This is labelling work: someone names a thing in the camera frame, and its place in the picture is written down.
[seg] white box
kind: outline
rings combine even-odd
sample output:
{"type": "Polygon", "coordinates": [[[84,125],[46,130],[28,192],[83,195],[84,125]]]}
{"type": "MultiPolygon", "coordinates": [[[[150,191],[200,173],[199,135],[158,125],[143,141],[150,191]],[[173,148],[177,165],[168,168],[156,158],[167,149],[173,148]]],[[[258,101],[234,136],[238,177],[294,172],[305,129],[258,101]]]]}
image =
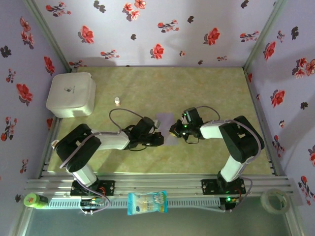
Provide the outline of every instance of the white box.
{"type": "Polygon", "coordinates": [[[88,116],[94,109],[96,84],[88,72],[56,75],[46,107],[59,118],[88,116]]]}

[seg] metal bracket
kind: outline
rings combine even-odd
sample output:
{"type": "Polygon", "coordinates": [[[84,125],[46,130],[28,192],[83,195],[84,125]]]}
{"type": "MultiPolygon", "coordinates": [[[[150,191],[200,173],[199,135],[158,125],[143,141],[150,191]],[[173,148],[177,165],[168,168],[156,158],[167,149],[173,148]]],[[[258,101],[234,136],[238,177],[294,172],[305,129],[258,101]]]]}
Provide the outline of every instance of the metal bracket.
{"type": "MultiPolygon", "coordinates": [[[[115,190],[115,181],[113,180],[100,180],[96,192],[105,196],[113,196],[115,190]]],[[[70,196],[94,196],[94,193],[89,192],[83,188],[77,181],[72,182],[70,196]]]]}
{"type": "Polygon", "coordinates": [[[233,182],[232,186],[228,186],[224,191],[218,186],[216,179],[202,179],[201,180],[202,194],[203,195],[216,195],[216,194],[245,194],[246,189],[244,180],[239,178],[233,182]]]}

